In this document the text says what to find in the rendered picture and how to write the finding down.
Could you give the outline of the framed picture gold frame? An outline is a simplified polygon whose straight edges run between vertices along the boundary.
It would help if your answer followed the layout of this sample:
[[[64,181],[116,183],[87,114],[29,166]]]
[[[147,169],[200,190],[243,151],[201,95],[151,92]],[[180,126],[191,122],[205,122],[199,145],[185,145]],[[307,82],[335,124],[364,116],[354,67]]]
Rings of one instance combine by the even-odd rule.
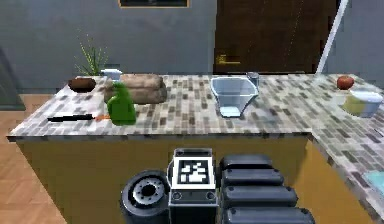
[[[190,0],[118,0],[122,8],[185,8]]]

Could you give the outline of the dark brown door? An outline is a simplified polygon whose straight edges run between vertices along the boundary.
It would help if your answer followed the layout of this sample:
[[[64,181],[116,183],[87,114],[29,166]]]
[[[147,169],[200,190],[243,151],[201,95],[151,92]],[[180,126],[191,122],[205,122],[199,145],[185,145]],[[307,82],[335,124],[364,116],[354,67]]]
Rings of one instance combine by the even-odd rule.
[[[217,0],[213,71],[314,73],[340,0]],[[218,65],[225,54],[238,65]]]

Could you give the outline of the green spray bottle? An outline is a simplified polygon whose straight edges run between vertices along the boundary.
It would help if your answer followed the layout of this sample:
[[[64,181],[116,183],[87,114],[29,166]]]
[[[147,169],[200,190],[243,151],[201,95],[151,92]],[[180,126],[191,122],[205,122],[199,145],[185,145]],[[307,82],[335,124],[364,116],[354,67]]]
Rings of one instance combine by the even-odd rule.
[[[115,94],[107,102],[111,122],[116,126],[134,125],[136,111],[128,89],[122,82],[116,80],[112,81],[112,87]]]

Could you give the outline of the white yellow pot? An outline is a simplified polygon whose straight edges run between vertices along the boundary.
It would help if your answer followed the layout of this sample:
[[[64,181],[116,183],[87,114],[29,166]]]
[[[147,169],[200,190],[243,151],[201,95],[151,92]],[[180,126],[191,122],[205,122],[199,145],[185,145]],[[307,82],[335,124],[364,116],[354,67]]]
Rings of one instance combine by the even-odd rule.
[[[384,97],[379,93],[367,90],[351,90],[342,105],[342,109],[347,113],[361,117],[370,118],[384,102]]]

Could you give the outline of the red apple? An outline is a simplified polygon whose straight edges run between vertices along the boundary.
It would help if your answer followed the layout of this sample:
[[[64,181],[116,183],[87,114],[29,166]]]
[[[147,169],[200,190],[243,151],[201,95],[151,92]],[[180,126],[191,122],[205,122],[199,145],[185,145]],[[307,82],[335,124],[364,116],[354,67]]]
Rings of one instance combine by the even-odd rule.
[[[350,76],[343,75],[337,79],[336,84],[338,89],[348,90],[354,85],[354,79]]]

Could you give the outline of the yellow kitchen counter cabinet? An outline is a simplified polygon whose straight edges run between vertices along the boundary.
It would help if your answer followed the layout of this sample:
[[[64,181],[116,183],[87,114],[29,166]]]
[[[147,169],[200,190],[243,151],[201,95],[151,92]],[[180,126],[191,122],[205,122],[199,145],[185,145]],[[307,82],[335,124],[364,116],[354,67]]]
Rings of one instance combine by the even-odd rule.
[[[48,121],[106,113],[101,90],[62,89],[10,132],[67,224],[123,224],[121,188],[164,167],[177,147],[267,154],[317,224],[384,224],[384,201],[363,178],[384,171],[384,105],[360,118],[342,109],[346,95],[331,75],[265,76],[244,114],[225,119],[208,76],[165,82],[166,102],[139,106],[133,126]]]

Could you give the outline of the pale blue cloth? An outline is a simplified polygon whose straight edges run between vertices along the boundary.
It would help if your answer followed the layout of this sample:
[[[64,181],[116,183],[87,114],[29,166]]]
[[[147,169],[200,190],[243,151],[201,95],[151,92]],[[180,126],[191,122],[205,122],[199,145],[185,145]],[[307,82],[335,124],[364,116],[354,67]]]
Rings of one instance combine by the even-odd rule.
[[[384,171],[370,171],[363,174],[369,186],[384,197]]]

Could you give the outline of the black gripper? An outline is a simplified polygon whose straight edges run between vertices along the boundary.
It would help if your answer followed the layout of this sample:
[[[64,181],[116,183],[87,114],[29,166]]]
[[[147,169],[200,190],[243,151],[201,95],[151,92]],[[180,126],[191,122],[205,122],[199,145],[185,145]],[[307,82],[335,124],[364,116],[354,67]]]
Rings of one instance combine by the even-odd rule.
[[[166,173],[145,170],[128,180],[121,191],[120,207],[126,224],[169,224]]]

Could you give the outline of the grey metal cup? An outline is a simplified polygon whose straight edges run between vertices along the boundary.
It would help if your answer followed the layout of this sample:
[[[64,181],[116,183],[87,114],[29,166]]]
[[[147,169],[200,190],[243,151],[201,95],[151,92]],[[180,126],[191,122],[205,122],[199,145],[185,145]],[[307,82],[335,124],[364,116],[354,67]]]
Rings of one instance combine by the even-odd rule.
[[[247,72],[246,76],[256,87],[259,87],[259,74],[257,72]]]

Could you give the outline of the brown bread loaf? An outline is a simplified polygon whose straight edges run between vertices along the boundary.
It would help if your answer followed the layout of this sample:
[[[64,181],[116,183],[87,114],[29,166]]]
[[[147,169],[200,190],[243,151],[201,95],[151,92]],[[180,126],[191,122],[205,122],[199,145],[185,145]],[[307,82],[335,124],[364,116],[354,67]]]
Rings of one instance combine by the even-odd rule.
[[[167,87],[158,74],[122,74],[119,81],[128,89],[135,104],[160,104],[167,100]]]

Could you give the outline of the dark brown plant pot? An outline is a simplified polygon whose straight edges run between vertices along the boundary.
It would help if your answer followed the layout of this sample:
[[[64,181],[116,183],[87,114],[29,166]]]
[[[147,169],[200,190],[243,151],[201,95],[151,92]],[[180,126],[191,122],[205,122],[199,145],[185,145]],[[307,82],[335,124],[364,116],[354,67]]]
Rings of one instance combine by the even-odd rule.
[[[95,88],[96,81],[92,78],[74,78],[68,81],[68,86],[76,93],[87,93]]]

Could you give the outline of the green house plant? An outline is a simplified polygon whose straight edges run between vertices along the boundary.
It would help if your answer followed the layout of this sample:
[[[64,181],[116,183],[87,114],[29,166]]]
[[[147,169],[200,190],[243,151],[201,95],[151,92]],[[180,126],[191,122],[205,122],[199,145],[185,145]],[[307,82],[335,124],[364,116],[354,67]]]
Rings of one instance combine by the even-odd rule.
[[[106,47],[94,45],[94,38],[88,33],[80,33],[77,36],[81,53],[85,58],[85,64],[76,64],[77,71],[84,76],[101,76],[102,70],[108,61]]]

